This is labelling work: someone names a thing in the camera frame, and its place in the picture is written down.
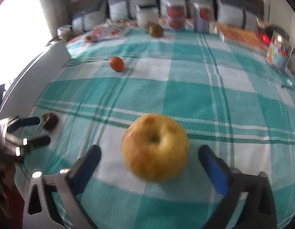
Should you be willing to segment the white jar black lid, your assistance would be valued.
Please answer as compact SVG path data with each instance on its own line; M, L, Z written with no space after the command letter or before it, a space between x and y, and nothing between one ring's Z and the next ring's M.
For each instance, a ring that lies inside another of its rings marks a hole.
M145 28L148 23L158 23L159 10L156 5L137 5L136 20L138 28Z

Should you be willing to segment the small orange tangerine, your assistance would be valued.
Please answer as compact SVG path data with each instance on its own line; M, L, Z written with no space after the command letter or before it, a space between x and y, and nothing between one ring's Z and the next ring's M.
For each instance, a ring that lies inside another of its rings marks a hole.
M109 65L116 72L122 72L124 69L124 62L120 57L112 57L109 60Z

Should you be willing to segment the grey curtain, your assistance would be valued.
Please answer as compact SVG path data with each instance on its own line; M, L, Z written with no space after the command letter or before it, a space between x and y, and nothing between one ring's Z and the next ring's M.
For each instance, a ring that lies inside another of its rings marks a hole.
M52 38L71 21L71 0L39 0Z

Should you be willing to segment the clear bag of snacks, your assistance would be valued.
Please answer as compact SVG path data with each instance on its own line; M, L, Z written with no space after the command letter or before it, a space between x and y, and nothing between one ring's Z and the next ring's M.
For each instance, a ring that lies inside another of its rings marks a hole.
M72 26L67 24L57 29L57 36L63 42L68 42L73 38Z

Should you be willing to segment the dark mangosteen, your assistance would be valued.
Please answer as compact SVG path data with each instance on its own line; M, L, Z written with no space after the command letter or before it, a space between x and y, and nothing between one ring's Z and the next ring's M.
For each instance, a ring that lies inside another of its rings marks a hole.
M46 131L52 131L58 124L58 117L54 113L42 114L42 125Z

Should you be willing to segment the white foam box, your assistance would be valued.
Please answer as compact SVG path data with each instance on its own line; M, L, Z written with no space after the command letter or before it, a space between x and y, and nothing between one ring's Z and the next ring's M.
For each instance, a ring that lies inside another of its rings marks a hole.
M32 60L16 77L3 97L0 118L28 117L36 101L70 55L62 41L57 41Z

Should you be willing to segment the brown kiwi fruit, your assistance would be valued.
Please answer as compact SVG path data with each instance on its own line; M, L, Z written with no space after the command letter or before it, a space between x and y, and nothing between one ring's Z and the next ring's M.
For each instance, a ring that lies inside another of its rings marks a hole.
M153 38L161 38L164 35L164 29L157 23L149 22L147 33Z

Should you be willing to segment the floral snack packet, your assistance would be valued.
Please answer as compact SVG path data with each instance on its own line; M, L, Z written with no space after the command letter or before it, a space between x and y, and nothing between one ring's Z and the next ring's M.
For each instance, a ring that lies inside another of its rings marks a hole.
M97 42L103 40L114 40L125 37L131 27L130 26L103 26L96 28L85 36L86 42Z

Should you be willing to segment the orange book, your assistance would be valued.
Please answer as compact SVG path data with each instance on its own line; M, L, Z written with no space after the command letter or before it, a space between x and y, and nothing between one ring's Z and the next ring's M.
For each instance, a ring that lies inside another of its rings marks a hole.
M215 24L215 31L223 42L255 52L266 52L266 47L252 31L218 23Z

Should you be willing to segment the teal plaid tablecloth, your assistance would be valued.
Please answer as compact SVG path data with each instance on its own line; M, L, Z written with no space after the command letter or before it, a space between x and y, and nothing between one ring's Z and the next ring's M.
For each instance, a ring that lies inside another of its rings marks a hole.
M99 228L201 228L219 205L198 160L207 144L246 174L266 172L284 228L295 215L295 93L290 79L264 57L217 35L167 31L155 39L133 29L127 37L68 44L71 61L42 92L30 114L53 112L59 124L47 147L16 168L21 194L32 173L55 174L97 144L102 159L79 200ZM120 57L122 72L109 60ZM143 114L163 114L187 132L183 173L157 184L125 166L121 140Z

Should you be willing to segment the colourful snack canister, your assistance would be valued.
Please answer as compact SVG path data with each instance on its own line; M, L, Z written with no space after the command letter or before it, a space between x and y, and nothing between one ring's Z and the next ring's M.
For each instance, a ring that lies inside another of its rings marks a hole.
M278 71L284 71L292 55L294 47L281 34L274 31L266 61Z

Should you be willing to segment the red white carton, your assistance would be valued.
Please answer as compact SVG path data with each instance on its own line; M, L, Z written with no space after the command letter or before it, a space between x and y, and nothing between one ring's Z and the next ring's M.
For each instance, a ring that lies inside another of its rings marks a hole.
M213 9L209 4L193 3L194 32L209 33L210 23L213 20Z
M169 1L166 3L167 25L172 31L185 30L185 3L182 1Z

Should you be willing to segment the red white carton left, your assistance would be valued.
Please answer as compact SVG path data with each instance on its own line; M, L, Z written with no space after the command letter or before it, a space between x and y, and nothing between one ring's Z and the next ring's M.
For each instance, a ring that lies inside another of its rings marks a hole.
M166 3L167 25L172 31L185 30L185 3L182 1L169 1Z

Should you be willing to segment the yellow apple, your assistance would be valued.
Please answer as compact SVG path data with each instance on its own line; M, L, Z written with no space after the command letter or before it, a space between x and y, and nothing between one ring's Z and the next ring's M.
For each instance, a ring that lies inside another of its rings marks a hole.
M186 166L189 140L183 127L161 114L146 114L126 130L121 142L123 160L140 179L165 182Z

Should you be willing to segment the key bunch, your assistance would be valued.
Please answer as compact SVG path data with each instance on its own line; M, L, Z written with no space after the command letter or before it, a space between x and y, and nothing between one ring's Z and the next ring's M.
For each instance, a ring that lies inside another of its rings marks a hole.
M292 90L295 93L295 82L291 79L287 79L286 84L282 84L281 88Z

